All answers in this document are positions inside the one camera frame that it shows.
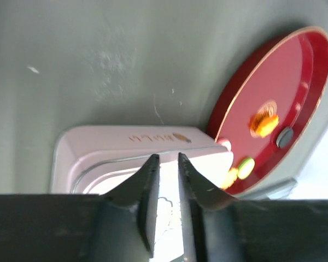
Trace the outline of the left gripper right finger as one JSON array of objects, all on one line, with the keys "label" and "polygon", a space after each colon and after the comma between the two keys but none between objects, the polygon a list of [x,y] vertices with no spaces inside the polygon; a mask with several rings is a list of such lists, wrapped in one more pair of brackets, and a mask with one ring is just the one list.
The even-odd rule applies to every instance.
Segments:
[{"label": "left gripper right finger", "polygon": [[328,200],[239,200],[178,155],[187,261],[328,261]]}]

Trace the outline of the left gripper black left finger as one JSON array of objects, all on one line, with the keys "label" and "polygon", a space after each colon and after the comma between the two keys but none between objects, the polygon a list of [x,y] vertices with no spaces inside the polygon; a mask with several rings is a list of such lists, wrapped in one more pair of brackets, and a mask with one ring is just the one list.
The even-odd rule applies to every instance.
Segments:
[{"label": "left gripper black left finger", "polygon": [[0,261],[149,261],[160,157],[106,194],[0,195]]}]

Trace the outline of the silver tin lid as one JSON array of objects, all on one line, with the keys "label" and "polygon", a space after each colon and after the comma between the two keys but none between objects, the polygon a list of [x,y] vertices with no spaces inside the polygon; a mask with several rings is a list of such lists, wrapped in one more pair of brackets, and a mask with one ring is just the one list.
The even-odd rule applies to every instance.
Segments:
[{"label": "silver tin lid", "polygon": [[218,145],[194,127],[75,127],[56,143],[50,191],[104,194],[131,177],[152,154],[158,154],[160,180],[153,261],[182,260],[180,153],[217,187],[225,181],[233,162],[229,146]]}]

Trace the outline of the orange flower cookie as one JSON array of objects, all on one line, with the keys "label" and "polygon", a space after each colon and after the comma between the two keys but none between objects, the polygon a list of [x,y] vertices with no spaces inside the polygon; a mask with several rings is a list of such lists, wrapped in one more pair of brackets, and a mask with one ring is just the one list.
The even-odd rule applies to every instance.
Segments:
[{"label": "orange flower cookie", "polygon": [[226,190],[233,185],[236,179],[238,179],[238,172],[238,168],[230,168],[221,186],[223,190]]}]

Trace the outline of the green round cookie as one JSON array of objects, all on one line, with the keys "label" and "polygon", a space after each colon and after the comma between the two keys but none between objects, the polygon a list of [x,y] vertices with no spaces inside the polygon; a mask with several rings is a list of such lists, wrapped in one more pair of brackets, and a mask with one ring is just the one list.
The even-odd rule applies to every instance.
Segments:
[{"label": "green round cookie", "polygon": [[246,179],[255,167],[255,160],[252,157],[245,157],[241,160],[238,166],[238,178],[241,180]]}]

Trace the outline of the pink round cookie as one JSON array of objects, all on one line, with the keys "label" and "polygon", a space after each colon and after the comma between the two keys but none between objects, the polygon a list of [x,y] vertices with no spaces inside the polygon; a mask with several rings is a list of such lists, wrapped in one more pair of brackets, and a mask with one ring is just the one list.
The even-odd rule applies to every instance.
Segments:
[{"label": "pink round cookie", "polygon": [[225,147],[228,151],[231,151],[232,149],[232,144],[227,138],[219,138],[216,143]]}]

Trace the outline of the black round cookie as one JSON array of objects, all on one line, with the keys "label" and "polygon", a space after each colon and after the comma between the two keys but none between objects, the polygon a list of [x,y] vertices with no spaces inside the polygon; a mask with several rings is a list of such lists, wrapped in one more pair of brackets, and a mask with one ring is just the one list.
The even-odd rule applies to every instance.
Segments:
[{"label": "black round cookie", "polygon": [[292,141],[294,131],[290,127],[285,127],[277,136],[276,145],[278,148],[285,148]]}]

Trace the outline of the orange fish cookie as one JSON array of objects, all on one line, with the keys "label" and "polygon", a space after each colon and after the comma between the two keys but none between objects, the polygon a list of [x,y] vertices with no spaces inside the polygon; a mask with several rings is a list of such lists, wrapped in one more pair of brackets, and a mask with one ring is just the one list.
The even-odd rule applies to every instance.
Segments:
[{"label": "orange fish cookie", "polygon": [[264,138],[270,135],[279,124],[279,116],[269,113],[257,114],[250,121],[249,129],[252,137]]}]

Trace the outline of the red round tray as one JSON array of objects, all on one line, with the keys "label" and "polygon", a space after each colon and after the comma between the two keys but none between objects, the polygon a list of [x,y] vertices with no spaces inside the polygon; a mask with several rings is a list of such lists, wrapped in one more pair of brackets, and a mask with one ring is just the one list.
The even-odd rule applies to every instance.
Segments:
[{"label": "red round tray", "polygon": [[[304,27],[273,38],[254,51],[223,89],[206,132],[215,141],[232,144],[233,168],[252,157],[255,167],[244,180],[226,189],[239,195],[264,182],[296,145],[318,108],[328,79],[328,34],[320,27]],[[277,103],[279,124],[264,138],[252,137],[250,121],[262,104]],[[278,148],[276,139],[285,128],[292,141]]]}]

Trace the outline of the brown cupcake liner cookie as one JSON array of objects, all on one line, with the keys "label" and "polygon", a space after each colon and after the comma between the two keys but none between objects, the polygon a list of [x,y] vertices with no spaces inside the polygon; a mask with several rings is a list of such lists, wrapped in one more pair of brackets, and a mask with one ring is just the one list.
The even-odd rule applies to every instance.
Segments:
[{"label": "brown cupcake liner cookie", "polygon": [[258,109],[257,115],[269,115],[273,116],[277,114],[277,103],[274,100],[269,100],[261,105]]}]

